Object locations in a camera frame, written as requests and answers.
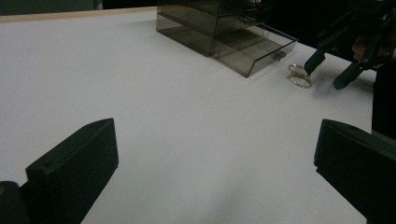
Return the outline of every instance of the metal ring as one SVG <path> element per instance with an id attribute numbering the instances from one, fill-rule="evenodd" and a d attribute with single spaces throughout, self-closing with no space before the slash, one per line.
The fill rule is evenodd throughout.
<path id="1" fill-rule="evenodd" d="M 294 85 L 303 88 L 303 89 L 310 89 L 312 88 L 312 86 L 314 85 L 314 82 L 311 80 L 310 76 L 307 74 L 302 74 L 302 73 L 298 73 L 296 71 L 294 71 L 292 69 L 292 67 L 294 68 L 300 68 L 300 69 L 304 69 L 302 66 L 297 65 L 297 64 L 291 64 L 289 65 L 288 69 L 290 71 L 290 74 L 286 77 L 291 83 L 293 83 Z M 298 83 L 297 81 L 295 81 L 293 78 L 294 77 L 298 77 L 298 78 L 302 78 L 303 80 L 305 80 L 308 85 L 305 86 L 303 84 Z"/>

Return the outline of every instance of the transparent drawer organizer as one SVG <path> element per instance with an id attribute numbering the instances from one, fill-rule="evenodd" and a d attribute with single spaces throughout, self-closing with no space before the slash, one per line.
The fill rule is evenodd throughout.
<path id="1" fill-rule="evenodd" d="M 157 31 L 249 77 L 291 52 L 297 39 L 265 25 L 268 0 L 160 0 Z"/>
<path id="2" fill-rule="evenodd" d="M 271 12 L 271 8 L 262 7 L 254 10 L 239 10 L 235 13 L 212 14 L 192 6 L 200 6 L 198 3 L 201 2 L 208 4 L 207 2 L 218 1 L 185 1 L 195 2 L 189 5 L 183 4 L 183 1 L 179 0 L 161 0 L 160 2 L 158 7 L 159 15 L 209 36 L 220 35 L 267 22 Z"/>
<path id="3" fill-rule="evenodd" d="M 269 26 L 251 26 L 217 36 L 211 56 L 244 77 L 280 61 L 293 51 L 297 39 Z"/>

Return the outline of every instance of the white table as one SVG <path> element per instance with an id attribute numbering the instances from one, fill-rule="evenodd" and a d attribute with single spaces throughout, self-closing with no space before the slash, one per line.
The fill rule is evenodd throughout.
<path id="1" fill-rule="evenodd" d="M 114 118 L 120 167 L 83 223 L 362 224 L 313 164 L 322 119 L 371 131 L 373 71 L 345 89 L 328 55 L 286 80 L 298 44 L 244 78 L 159 34 L 156 11 L 0 23 L 0 180 Z"/>

